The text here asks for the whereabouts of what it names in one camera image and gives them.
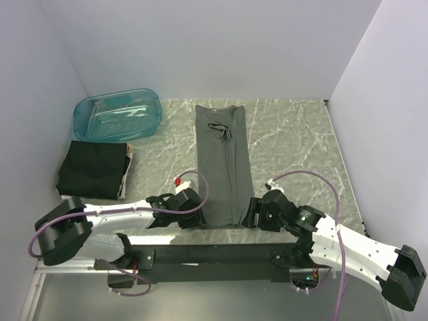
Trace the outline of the grey t-shirt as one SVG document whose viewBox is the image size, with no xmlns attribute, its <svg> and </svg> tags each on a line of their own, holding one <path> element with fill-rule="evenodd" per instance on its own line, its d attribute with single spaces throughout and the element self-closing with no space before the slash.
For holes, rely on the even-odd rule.
<svg viewBox="0 0 428 321">
<path fill-rule="evenodd" d="M 199 195 L 208 200 L 202 208 L 209 228 L 238 226 L 254 196 L 249 163 L 245 108 L 213 109 L 195 106 Z"/>
</svg>

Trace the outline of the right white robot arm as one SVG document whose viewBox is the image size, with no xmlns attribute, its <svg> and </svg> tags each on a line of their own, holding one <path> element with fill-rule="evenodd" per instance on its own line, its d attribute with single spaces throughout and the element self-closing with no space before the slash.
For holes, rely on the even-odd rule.
<svg viewBox="0 0 428 321">
<path fill-rule="evenodd" d="M 379 290 L 392 305 L 408 312 L 415 309 L 427 272 L 408 245 L 386 245 L 337 225 L 311 206 L 295 206 L 277 189 L 251 198 L 242 224 L 264 231 L 285 229 L 298 239 L 290 257 L 297 267 L 314 264 L 344 270 Z"/>
</svg>

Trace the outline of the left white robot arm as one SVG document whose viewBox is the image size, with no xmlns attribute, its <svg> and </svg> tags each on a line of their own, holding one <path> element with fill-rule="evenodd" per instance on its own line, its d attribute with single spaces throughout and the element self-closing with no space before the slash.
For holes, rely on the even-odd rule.
<svg viewBox="0 0 428 321">
<path fill-rule="evenodd" d="M 150 196 L 119 205 L 84 204 L 78 197 L 63 201 L 35 224 L 41 259 L 47 266 L 75 257 L 103 259 L 129 267 L 135 252 L 125 229 L 152 229 L 177 223 L 181 229 L 206 224 L 197 192 L 190 187 L 174 194 Z"/>
</svg>

